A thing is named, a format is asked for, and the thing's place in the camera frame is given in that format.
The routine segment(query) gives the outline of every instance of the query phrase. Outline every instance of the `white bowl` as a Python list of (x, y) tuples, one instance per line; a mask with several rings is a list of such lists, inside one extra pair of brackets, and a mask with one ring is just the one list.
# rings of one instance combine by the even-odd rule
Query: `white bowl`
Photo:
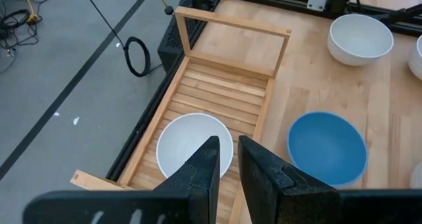
[(422, 80), (422, 36), (420, 36), (417, 41), (415, 47), (413, 47), (413, 51), (410, 54), (410, 58), (408, 61), (408, 65), (412, 73), (419, 79)]
[(379, 20), (362, 14), (346, 14), (330, 27), (327, 45), (341, 63), (362, 66), (373, 63), (393, 48), (391, 31)]
[(166, 126), (157, 143), (157, 162), (168, 178), (203, 145), (210, 136), (220, 140), (220, 177), (233, 159), (233, 140), (226, 126), (204, 113), (182, 115)]

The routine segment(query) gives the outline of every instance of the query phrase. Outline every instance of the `wooden tabletop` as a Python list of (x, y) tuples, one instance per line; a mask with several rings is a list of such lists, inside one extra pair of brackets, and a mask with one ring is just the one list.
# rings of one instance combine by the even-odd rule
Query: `wooden tabletop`
[[(361, 0), (399, 9), (420, 0)], [(331, 20), (240, 0), (221, 0), (215, 12), (292, 29), (276, 78), (261, 144), (289, 161), (286, 136), (292, 122), (308, 111), (341, 115), (365, 137), (369, 151), (363, 178), (344, 188), (408, 188), (422, 162), (422, 81), (407, 66), (416, 38), (394, 34), (394, 48), (373, 65), (348, 67), (326, 46)], [(282, 39), (208, 23), (195, 49), (256, 67), (277, 60)], [(246, 208), (241, 223), (248, 222)]]

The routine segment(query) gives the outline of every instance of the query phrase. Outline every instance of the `concrete floor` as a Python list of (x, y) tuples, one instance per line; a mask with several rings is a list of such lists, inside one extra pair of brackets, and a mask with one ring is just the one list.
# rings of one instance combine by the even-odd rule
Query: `concrete floor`
[[(27, 8), (5, 0), (8, 12)], [(115, 26), (136, 0), (94, 0)], [(179, 0), (167, 0), (174, 7)], [(119, 33), (142, 39), (152, 66), (159, 65), (158, 44), (170, 17), (160, 0), (145, 0)], [(41, 8), (40, 42), (17, 47), (14, 65), (0, 74), (0, 165), (27, 135), (63, 88), (109, 34), (88, 0), (49, 0)], [(164, 78), (162, 68), (144, 78), (127, 69), (114, 39), (76, 88), (0, 180), (0, 223), (20, 223), (25, 205), (69, 183), (76, 169), (104, 177)], [(140, 48), (133, 64), (143, 65)], [(9, 63), (0, 49), (0, 69)]]

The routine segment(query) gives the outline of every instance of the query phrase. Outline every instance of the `wooden dish rack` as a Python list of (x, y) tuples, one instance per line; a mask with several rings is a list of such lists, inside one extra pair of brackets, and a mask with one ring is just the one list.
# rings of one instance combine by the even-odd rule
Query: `wooden dish rack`
[[(225, 124), (235, 146), (233, 161), (220, 180), (217, 223), (238, 223), (244, 195), (237, 162), (237, 140), (239, 135), (247, 135), (257, 142), (260, 141), (274, 79), (291, 31), (279, 26), (185, 7), (178, 7), (175, 17), (185, 58), (119, 182), (101, 179), (82, 171), (76, 171), (71, 182), (88, 190), (153, 190), (166, 179), (156, 160), (156, 144), (163, 129), (170, 121), (183, 114), (206, 113)], [(283, 37), (275, 69), (254, 68), (244, 63), (193, 51), (189, 44), (185, 18)]]

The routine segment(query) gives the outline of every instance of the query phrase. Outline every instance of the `blue bowl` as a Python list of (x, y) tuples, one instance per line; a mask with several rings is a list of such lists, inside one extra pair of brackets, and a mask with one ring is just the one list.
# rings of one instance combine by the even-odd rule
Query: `blue bowl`
[(352, 184), (367, 166), (367, 149), (360, 133), (329, 112), (300, 116), (290, 127), (287, 149), (297, 168), (330, 186)]

